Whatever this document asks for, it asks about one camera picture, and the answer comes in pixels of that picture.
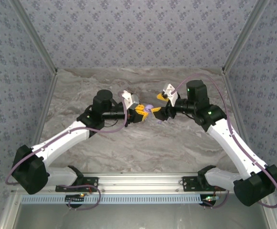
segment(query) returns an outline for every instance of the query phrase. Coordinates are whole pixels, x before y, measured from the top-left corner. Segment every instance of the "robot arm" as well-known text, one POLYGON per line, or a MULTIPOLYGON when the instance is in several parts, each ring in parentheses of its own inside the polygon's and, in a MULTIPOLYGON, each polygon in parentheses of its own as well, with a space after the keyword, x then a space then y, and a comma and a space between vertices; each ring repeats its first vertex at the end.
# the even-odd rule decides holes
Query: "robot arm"
POLYGON ((148 116, 148 113, 143 111, 144 106, 139 104, 136 95, 124 91, 122 97, 127 114, 124 113, 122 103, 117 104, 113 100, 110 91, 100 90, 93 98, 93 104, 86 108, 65 130, 31 148, 26 145, 21 146, 17 150, 12 167, 27 155, 33 152, 36 154, 23 161, 14 170, 12 176, 29 194, 37 193, 44 186, 73 184, 77 180, 79 172, 76 168, 52 168, 50 164, 65 151, 77 143, 91 138, 96 133, 96 131, 85 129, 86 127, 101 130, 105 120, 125 119, 125 116, 127 116, 127 126, 130 123, 142 122, 148 116))
POLYGON ((220 107, 209 103, 206 86, 201 80, 189 81, 186 86, 187 99, 181 99, 177 93, 174 93, 174 96, 165 94, 166 91, 171 93, 174 90, 170 84, 167 84, 163 93, 157 96, 161 100, 168 101, 167 105, 153 108, 152 113, 162 121, 169 117, 174 118, 177 113, 191 115, 195 123, 200 125, 221 145, 239 172, 230 173, 215 166, 208 166, 198 172, 200 184, 233 190, 238 199, 246 206, 250 206, 273 193, 275 190, 273 183, 256 166, 256 163, 265 168, 275 181, 277 181, 277 167, 275 165, 268 166, 232 128, 237 141, 255 162, 253 163, 243 153, 230 134, 226 114, 220 107))

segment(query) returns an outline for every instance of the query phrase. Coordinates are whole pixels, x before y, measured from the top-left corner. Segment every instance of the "gray marble table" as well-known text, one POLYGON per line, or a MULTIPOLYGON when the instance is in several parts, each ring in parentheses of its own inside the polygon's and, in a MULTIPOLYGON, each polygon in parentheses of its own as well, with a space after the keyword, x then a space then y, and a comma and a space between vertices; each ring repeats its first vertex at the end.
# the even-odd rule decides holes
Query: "gray marble table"
MULTIPOLYGON (((235 118, 223 77, 207 69, 71 69, 59 70, 58 80, 46 117, 41 141, 68 127, 90 104, 98 90, 109 89, 119 102, 118 91, 136 93, 141 103, 155 107, 165 102, 156 99, 165 83, 175 87, 192 73, 205 73, 219 85, 228 102, 234 127, 235 118)), ((214 86, 202 78, 213 104, 223 108, 214 86)), ((180 90, 186 97, 186 89, 180 90)), ((207 165, 236 171, 220 145, 193 120, 177 115, 159 123, 150 115, 144 123, 131 124, 114 134, 96 134, 81 142, 54 161, 52 166, 73 165, 82 172, 197 172, 207 165)))

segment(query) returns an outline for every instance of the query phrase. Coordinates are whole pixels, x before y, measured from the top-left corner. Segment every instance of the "patterned wallpaper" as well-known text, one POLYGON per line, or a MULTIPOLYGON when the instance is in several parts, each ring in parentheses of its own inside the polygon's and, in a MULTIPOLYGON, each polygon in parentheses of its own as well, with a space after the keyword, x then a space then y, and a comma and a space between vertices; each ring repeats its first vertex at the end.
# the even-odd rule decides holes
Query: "patterned wallpaper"
POLYGON ((229 77, 253 150, 277 166, 277 0, 267 6, 229 77))
POLYGON ((7 0, 0 0, 0 213, 16 149, 31 144, 51 73, 7 0))
POLYGON ((256 0, 21 0, 58 68, 221 67, 256 0))

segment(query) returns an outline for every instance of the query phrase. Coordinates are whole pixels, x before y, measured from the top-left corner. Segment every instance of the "purple object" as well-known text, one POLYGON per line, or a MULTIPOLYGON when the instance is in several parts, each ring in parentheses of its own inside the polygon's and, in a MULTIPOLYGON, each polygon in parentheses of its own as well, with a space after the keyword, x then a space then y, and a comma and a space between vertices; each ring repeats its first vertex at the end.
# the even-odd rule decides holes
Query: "purple object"
POLYGON ((144 111, 145 111, 145 112, 148 112, 148 113, 151 113, 151 109, 152 109, 152 108, 153 108, 153 105, 148 104, 148 105, 145 106, 144 111))

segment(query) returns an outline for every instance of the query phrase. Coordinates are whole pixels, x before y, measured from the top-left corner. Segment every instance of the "white cable tray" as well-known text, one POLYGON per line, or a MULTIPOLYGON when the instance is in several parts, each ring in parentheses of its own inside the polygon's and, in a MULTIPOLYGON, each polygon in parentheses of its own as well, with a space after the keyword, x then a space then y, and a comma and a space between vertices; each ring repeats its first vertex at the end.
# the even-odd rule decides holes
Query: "white cable tray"
MULTIPOLYGON (((72 204, 94 204, 99 195, 85 196, 81 202, 72 204)), ((66 204, 65 194, 61 195, 23 195, 22 204, 66 204)), ((154 194, 154 195, 121 195, 103 194, 100 204, 198 204, 202 203, 200 194, 154 194)))

